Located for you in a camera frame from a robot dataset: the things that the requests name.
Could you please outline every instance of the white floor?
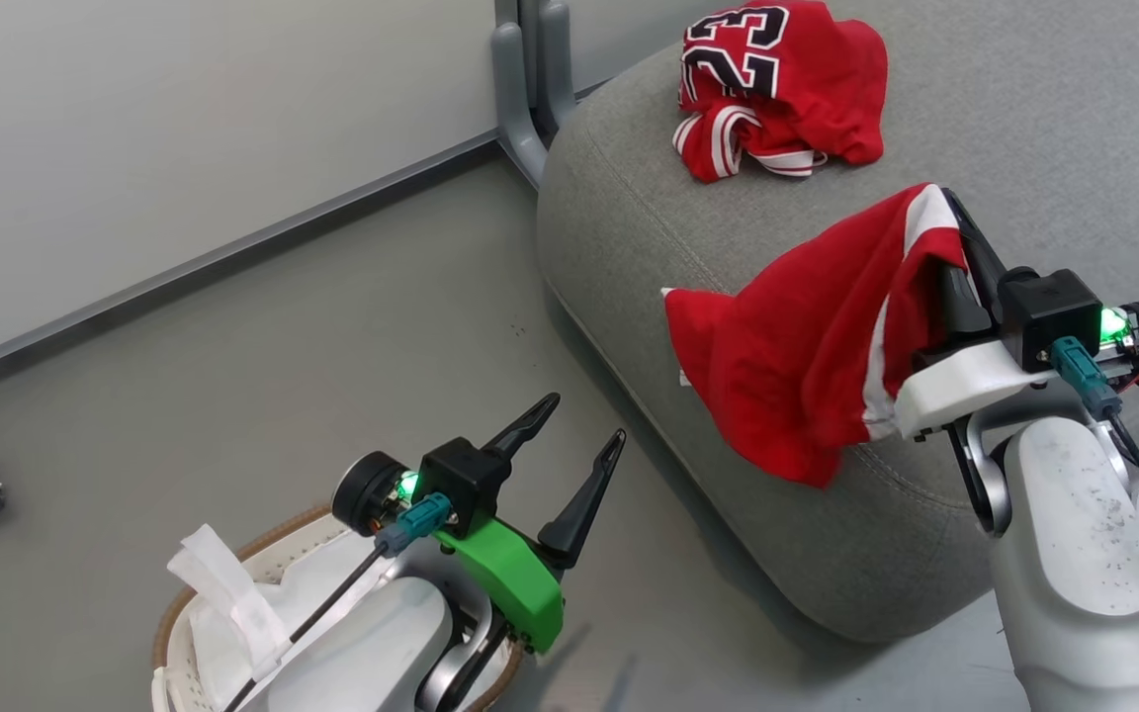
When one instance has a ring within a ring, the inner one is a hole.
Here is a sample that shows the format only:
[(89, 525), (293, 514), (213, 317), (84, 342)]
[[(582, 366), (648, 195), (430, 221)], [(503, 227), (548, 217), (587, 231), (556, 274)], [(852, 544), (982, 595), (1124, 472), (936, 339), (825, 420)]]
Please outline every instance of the white floor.
[(565, 635), (501, 709), (1026, 709), (990, 596), (888, 648), (801, 617), (548, 301), (533, 229), (495, 161), (1, 379), (1, 711), (146, 711), (178, 538), (208, 522), (238, 546), (358, 456), (487, 439), (549, 391), (501, 498), (516, 526), (614, 428), (632, 442)]

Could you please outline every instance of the clothing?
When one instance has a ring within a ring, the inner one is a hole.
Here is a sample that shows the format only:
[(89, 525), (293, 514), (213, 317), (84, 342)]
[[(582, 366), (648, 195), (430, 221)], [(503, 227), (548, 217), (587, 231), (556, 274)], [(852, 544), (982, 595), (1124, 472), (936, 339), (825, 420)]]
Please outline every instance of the clothing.
[(673, 144), (705, 182), (736, 175), (741, 150), (808, 177), (830, 155), (880, 158), (885, 100), (886, 46), (870, 26), (823, 3), (753, 0), (685, 32), (679, 107), (693, 115)]
[(940, 262), (967, 269), (940, 186), (913, 186), (773, 261), (737, 296), (665, 294), (685, 377), (732, 449), (827, 485), (843, 445), (895, 432), (915, 351), (943, 339)]

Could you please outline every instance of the gray ottoman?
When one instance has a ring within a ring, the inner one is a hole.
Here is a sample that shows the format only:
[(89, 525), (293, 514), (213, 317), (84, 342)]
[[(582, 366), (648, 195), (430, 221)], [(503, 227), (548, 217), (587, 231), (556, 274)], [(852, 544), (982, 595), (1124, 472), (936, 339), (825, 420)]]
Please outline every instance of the gray ottoman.
[[(990, 586), (945, 439), (845, 451), (826, 491), (768, 476), (678, 384), (659, 288), (736, 293), (831, 222), (910, 185), (952, 186), (1010, 265), (1072, 267), (1139, 297), (1139, 3), (830, 3), (890, 50), (872, 166), (693, 180), (671, 147), (678, 49), (603, 87), (556, 138), (539, 195), (548, 281), (776, 586), (850, 639), (923, 631)], [(1129, 425), (1139, 436), (1139, 393)]]

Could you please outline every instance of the white wall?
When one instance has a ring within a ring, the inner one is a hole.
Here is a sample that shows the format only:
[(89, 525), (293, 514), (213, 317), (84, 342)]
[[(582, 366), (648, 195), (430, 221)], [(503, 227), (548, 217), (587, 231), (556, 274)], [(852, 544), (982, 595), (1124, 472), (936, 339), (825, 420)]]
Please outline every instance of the white wall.
[[(574, 90), (618, 75), (710, 13), (743, 0), (566, 0)], [(678, 76), (678, 67), (671, 68)]]
[(493, 0), (0, 0), (0, 344), (494, 126)]

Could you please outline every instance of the white basket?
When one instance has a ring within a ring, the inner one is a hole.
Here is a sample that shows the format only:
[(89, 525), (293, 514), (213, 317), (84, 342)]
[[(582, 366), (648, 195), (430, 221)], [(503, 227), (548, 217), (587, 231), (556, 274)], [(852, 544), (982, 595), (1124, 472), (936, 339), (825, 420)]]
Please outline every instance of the white basket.
[[(236, 557), (244, 562), (249, 576), (256, 582), (279, 584), (284, 568), (318, 547), (347, 532), (345, 524), (331, 517), (328, 506), (317, 506), (309, 513), (280, 524), (259, 537)], [(196, 654), (191, 639), (191, 612), (198, 607), (196, 591), (186, 589), (166, 609), (153, 644), (153, 710), (154, 712), (218, 712), (208, 703), (196, 671)], [(490, 709), (503, 689), (513, 681), (523, 652), (509, 645), (507, 666), (494, 685), (472, 703), (467, 712)]]

